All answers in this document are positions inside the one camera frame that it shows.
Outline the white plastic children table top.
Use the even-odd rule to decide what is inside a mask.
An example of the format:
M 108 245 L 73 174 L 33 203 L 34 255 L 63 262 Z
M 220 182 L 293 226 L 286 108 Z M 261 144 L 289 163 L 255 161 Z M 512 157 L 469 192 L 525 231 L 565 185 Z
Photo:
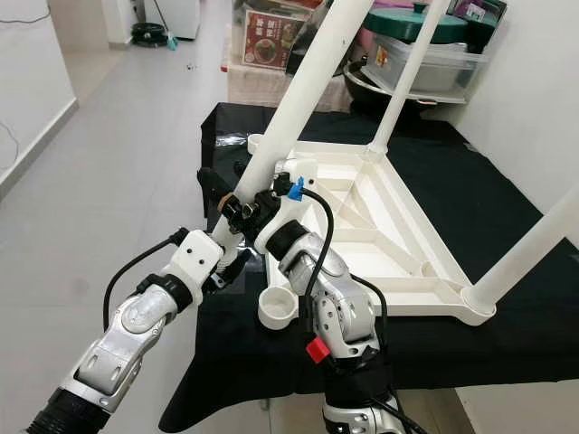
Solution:
M 472 284 L 388 158 L 364 146 L 299 141 L 277 173 L 302 178 L 334 213 L 330 252 L 384 293 L 390 316 L 452 316 L 480 326 L 496 314 Z

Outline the clear tape strip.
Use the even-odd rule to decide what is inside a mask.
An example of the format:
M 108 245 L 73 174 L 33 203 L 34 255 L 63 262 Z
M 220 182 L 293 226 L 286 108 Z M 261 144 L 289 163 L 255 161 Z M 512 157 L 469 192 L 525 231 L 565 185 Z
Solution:
M 200 148 L 202 148 L 204 153 L 210 154 L 212 157 L 218 150 L 223 150 L 224 152 L 231 152 L 235 149 L 247 149 L 248 145 L 248 133 L 221 133 L 221 134 L 210 134 L 203 133 L 202 140 L 200 140 Z

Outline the beige cloth covered shelf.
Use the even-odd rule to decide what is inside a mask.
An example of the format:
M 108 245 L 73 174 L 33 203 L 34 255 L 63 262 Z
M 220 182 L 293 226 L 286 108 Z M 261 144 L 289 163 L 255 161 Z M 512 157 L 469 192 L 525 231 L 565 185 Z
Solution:
M 234 104 L 276 108 L 292 81 L 292 76 L 284 71 L 257 69 L 237 63 L 225 63 L 221 71 L 226 74 L 226 102 Z M 343 76 L 332 76 L 313 110 L 348 112 L 351 102 Z

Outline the black plastic bag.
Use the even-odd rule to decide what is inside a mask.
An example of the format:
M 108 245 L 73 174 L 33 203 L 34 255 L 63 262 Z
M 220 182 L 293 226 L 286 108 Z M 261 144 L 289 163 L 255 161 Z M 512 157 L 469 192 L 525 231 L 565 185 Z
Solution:
M 334 0 L 322 0 L 321 5 L 311 12 L 308 20 L 298 29 L 293 45 L 289 49 L 289 58 L 287 58 L 285 70 L 287 76 L 294 76 L 298 73 L 310 46 L 313 45 L 319 26 L 323 24 L 332 4 L 334 4 Z

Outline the red printed cardboard box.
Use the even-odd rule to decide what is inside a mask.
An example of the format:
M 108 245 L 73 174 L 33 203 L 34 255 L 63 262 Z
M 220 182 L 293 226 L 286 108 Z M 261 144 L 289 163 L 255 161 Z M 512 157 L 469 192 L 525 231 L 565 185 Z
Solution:
M 307 14 L 272 14 L 245 9 L 240 50 L 243 65 L 285 71 Z

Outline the mop with blue head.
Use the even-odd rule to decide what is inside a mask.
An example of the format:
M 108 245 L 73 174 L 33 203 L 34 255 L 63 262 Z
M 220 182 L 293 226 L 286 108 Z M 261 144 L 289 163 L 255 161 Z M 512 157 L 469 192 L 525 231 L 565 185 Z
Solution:
M 163 14 L 163 8 L 161 7 L 160 0 L 152 0 L 152 1 L 154 8 L 156 8 L 157 10 L 158 18 L 160 18 L 161 24 L 163 25 L 163 29 L 165 29 L 166 47 L 168 47 L 169 51 L 175 52 L 177 46 L 176 37 L 171 33 L 168 21 L 165 18 L 165 14 Z

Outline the black round robot vacuum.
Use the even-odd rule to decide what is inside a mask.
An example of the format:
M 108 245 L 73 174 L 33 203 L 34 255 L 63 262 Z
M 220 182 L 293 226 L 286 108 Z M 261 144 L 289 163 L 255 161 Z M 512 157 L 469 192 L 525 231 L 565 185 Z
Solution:
M 168 29 L 162 24 L 133 24 L 129 29 L 133 45 L 140 47 L 161 47 L 168 45 Z

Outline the white fridge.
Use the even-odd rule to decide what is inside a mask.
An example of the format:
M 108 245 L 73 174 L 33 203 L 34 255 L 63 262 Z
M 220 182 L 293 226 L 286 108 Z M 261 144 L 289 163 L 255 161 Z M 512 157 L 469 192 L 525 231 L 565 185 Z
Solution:
M 162 25 L 177 40 L 194 41 L 203 17 L 203 0 L 152 0 Z

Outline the orange bin lid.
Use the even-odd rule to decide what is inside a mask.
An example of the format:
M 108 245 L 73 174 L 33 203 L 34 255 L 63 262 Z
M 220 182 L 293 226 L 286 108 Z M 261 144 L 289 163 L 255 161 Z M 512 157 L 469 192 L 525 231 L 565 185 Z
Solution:
M 235 8 L 250 7 L 256 11 L 274 11 L 278 14 L 313 12 L 324 0 L 234 0 Z

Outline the clear plastic storage bin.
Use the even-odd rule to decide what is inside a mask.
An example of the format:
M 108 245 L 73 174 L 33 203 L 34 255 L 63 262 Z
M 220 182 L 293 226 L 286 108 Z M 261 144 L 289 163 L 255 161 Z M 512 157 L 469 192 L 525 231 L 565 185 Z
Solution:
M 376 34 L 361 71 L 381 90 L 393 91 L 401 82 L 411 54 L 413 46 L 409 42 Z M 424 99 L 464 99 L 466 87 L 484 62 L 487 58 L 483 54 L 468 53 L 464 42 L 431 42 L 411 83 L 410 95 Z

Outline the purple printed box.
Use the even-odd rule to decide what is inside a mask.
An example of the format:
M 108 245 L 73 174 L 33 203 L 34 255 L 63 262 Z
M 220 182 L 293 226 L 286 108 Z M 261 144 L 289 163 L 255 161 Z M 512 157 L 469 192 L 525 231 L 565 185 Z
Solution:
M 508 3 L 505 0 L 455 0 L 451 15 L 467 22 L 466 43 L 469 51 L 481 52 L 492 40 L 507 11 Z

